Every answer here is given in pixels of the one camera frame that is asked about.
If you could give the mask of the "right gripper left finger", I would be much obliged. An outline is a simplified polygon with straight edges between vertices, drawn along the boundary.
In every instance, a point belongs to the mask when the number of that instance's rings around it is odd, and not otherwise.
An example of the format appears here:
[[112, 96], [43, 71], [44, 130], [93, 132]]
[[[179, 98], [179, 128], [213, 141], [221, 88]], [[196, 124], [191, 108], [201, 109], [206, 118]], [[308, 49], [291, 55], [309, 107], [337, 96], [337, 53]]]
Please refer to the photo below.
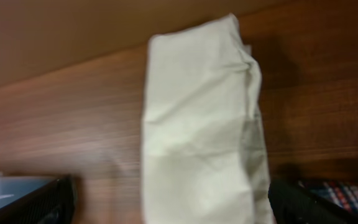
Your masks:
[[77, 201], [75, 181], [70, 175], [54, 178], [0, 208], [0, 224], [71, 223]]

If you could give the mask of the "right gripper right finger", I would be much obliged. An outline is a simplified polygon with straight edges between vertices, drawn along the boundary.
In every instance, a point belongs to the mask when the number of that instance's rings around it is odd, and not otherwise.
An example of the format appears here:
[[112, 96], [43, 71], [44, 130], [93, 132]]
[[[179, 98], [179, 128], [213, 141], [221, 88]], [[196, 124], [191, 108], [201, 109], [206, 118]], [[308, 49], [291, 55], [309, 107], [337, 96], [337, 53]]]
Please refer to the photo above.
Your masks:
[[358, 216], [306, 190], [275, 179], [268, 200], [277, 224], [358, 224]]

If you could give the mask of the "clear plastic storage container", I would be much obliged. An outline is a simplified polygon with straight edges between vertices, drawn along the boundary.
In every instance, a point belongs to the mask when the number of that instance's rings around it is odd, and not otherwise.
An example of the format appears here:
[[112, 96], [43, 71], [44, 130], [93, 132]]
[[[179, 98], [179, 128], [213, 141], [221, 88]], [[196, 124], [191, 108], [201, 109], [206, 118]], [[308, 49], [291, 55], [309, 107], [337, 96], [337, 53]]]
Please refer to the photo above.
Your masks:
[[54, 179], [54, 177], [42, 176], [7, 176], [0, 172], [0, 208], [43, 187]]

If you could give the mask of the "cream white cloth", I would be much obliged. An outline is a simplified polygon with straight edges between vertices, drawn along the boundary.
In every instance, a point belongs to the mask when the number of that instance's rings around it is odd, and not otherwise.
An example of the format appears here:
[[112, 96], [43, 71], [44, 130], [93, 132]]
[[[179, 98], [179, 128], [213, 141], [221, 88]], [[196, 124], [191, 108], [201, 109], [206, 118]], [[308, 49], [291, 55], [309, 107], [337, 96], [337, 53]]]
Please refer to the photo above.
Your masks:
[[233, 14], [149, 40], [141, 133], [144, 223], [273, 222], [261, 83]]

